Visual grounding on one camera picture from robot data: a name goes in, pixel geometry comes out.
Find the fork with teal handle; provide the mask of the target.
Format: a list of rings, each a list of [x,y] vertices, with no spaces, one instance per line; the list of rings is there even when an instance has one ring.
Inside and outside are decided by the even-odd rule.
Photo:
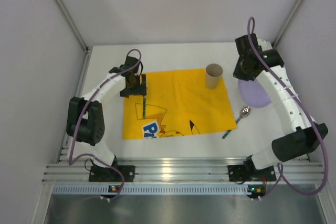
[[[146,118],[146,96],[143,96],[143,103],[142,103],[142,118]]]

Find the purple plastic plate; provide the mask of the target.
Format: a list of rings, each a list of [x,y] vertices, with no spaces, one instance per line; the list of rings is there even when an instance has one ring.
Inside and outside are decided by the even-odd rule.
[[[252,108],[264,108],[271,104],[269,95],[258,80],[238,80],[238,89],[243,101]]]

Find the beige paper cup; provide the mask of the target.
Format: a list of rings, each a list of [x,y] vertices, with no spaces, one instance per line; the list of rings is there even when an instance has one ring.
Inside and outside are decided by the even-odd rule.
[[[205,68],[205,85],[208,89],[215,89],[222,77],[223,69],[220,65],[212,63]]]

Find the yellow cartoon cloth placemat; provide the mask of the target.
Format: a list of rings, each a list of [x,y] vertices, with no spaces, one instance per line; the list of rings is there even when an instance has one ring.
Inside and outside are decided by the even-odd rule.
[[[146,81],[145,119],[143,97],[124,99],[124,140],[200,135],[237,127],[224,80],[208,89],[205,69],[149,72]]]

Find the spoon with teal handle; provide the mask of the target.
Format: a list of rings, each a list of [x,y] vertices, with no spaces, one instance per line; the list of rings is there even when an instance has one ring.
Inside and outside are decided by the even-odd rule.
[[[236,124],[238,124],[240,122],[241,119],[246,118],[247,116],[249,116],[251,111],[251,108],[249,106],[245,106],[244,108],[242,108],[239,112],[239,117],[236,119]],[[225,139],[232,130],[228,130],[225,132],[225,134],[222,136],[222,139]]]

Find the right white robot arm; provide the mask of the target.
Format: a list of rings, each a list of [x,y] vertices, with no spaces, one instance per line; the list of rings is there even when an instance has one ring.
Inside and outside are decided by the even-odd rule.
[[[262,50],[255,34],[235,40],[239,58],[233,72],[238,80],[258,81],[270,97],[280,119],[284,135],[266,149],[248,156],[243,163],[250,176],[259,176],[277,163],[290,161],[314,152],[328,128],[306,116],[292,87],[285,64],[275,49]]]

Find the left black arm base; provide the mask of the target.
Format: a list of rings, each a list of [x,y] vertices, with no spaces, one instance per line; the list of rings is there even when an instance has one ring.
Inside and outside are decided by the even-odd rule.
[[[123,175],[125,182],[133,182],[135,177],[135,166],[120,165],[117,167],[118,171]],[[100,167],[93,165],[90,168],[89,175],[90,182],[122,182],[121,176],[114,170],[107,167]]]

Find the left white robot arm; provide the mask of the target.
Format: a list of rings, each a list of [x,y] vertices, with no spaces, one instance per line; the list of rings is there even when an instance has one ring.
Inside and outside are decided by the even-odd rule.
[[[124,64],[109,70],[103,81],[87,94],[69,101],[66,133],[72,137],[68,162],[90,158],[100,167],[111,167],[116,156],[103,139],[106,126],[103,108],[115,97],[147,95],[142,56],[127,55]]]

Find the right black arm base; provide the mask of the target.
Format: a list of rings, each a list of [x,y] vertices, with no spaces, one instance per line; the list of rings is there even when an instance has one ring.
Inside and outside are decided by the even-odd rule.
[[[261,170],[253,170],[249,172],[244,165],[229,165],[228,174],[229,181],[238,184],[244,182],[275,182],[276,174],[273,166]]]

